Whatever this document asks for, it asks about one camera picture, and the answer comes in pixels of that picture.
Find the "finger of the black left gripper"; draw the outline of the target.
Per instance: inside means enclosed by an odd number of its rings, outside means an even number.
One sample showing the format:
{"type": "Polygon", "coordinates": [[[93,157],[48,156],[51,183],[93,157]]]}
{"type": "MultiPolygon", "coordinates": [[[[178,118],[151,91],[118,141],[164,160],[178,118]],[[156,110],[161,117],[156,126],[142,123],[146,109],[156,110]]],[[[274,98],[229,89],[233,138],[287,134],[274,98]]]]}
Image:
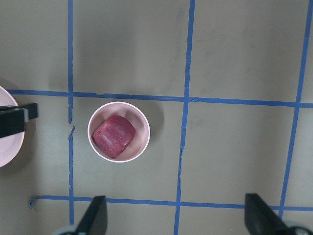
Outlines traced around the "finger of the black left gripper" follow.
{"type": "Polygon", "coordinates": [[[25,125],[38,117],[38,104],[0,107],[0,137],[8,137],[25,131],[25,125]]]}

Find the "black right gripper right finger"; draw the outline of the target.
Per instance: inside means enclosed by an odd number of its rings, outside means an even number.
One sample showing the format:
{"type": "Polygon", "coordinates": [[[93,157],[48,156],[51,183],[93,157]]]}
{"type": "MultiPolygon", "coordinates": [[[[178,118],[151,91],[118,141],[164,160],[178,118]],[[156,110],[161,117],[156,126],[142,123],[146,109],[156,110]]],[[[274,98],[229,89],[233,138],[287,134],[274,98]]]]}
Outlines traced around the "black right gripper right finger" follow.
{"type": "Polygon", "coordinates": [[[256,193],[245,195],[245,226],[250,235],[287,235],[288,227],[256,193]]]}

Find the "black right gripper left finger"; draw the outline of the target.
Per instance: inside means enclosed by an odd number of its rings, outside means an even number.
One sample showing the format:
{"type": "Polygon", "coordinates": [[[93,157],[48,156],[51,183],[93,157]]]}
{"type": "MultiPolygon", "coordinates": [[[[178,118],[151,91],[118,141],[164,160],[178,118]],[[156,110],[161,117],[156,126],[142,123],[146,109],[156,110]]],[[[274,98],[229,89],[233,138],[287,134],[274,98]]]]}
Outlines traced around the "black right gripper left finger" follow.
{"type": "Polygon", "coordinates": [[[105,235],[108,227],[107,201],[96,196],[75,229],[75,235],[105,235]]]}

